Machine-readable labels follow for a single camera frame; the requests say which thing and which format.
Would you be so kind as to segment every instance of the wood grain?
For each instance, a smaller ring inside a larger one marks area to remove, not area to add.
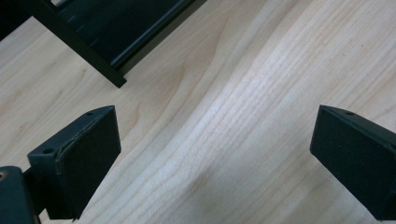
[[[319,105],[396,132],[395,8],[208,0],[121,89],[30,19],[0,43],[0,164],[115,105],[122,153],[76,223],[375,223],[308,149]]]

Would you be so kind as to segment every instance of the black plastic block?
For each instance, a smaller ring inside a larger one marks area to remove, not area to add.
[[[79,218],[119,154],[114,106],[82,115],[29,153],[49,217]]]
[[[0,223],[40,223],[19,167],[0,167]]]
[[[379,220],[396,218],[396,134],[322,105],[312,154]]]

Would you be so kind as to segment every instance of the black object corner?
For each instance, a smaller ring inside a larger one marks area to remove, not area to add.
[[[115,86],[206,0],[16,0]]]
[[[379,220],[396,218],[396,134],[321,105],[312,154]]]
[[[85,113],[31,151],[26,172],[0,167],[0,223],[80,218],[119,154],[115,107]]]

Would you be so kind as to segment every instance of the wooden table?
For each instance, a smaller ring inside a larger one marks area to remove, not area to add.
[[[208,0],[121,89],[34,19],[0,59],[2,165],[116,106],[122,153],[76,223],[375,222],[309,145],[319,105],[396,132],[396,1]]]

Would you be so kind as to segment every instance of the black plastic bracket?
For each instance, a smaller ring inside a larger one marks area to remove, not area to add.
[[[396,218],[395,133],[321,105],[310,150],[376,219]]]
[[[114,106],[90,111],[29,153],[24,174],[0,167],[0,223],[80,218],[120,154]]]
[[[16,0],[97,71],[123,77],[206,0]]]

